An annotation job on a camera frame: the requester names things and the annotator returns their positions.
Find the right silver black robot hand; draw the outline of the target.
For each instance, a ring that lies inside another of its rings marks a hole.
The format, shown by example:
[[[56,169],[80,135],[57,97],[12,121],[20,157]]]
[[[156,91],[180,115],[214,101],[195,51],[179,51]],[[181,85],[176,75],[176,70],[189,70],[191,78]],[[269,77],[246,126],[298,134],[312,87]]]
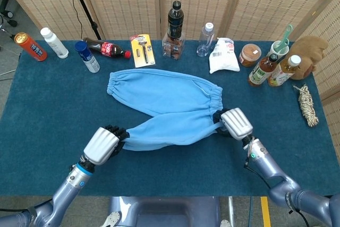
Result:
[[[219,134],[238,141],[252,135],[253,132],[252,124],[240,108],[218,110],[213,114],[213,121],[220,124],[216,129]]]

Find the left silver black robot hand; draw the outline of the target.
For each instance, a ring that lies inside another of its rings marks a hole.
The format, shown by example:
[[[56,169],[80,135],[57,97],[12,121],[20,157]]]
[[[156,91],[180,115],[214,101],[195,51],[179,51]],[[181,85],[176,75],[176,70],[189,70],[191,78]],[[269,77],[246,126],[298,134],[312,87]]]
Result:
[[[129,137],[125,128],[112,125],[100,127],[83,150],[84,156],[94,165],[103,165],[122,150],[124,140]]]

